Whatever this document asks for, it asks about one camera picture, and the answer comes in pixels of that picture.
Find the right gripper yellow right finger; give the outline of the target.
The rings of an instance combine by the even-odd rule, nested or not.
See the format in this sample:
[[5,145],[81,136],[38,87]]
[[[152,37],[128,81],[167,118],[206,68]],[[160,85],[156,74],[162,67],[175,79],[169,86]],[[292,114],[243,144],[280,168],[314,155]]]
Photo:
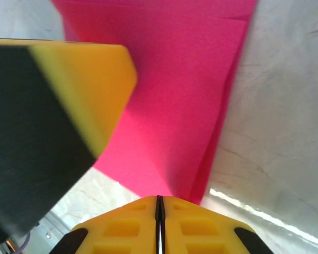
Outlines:
[[163,253],[272,253],[247,224],[173,196],[161,197]]

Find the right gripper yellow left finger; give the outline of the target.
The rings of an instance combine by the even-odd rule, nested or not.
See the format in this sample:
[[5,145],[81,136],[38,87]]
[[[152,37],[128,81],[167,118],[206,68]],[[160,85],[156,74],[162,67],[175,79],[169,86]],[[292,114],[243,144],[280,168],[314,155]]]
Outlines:
[[51,253],[158,253],[156,204],[144,197],[78,224]]

